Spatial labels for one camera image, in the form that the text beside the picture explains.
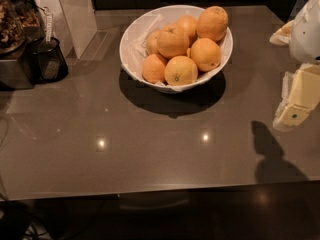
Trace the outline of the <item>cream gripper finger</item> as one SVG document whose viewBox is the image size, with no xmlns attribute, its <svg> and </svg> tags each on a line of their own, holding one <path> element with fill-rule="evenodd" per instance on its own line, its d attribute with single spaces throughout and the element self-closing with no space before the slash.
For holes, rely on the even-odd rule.
<svg viewBox="0 0 320 240">
<path fill-rule="evenodd" d="M 269 41 L 278 46 L 285 46 L 290 43 L 291 33 L 294 21 L 291 20 L 274 32 Z"/>
<path fill-rule="evenodd" d="M 320 103 L 320 66 L 306 63 L 294 73 L 286 72 L 281 98 L 273 127 L 289 131 L 300 126 Z"/>
</svg>

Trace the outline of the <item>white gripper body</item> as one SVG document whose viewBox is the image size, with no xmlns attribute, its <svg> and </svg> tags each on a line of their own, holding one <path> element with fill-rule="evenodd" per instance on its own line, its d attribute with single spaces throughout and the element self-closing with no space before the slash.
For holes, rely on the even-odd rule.
<svg viewBox="0 0 320 240">
<path fill-rule="evenodd" d="M 320 63 L 320 0 L 308 0 L 295 17 L 289 50 L 301 63 Z"/>
</svg>

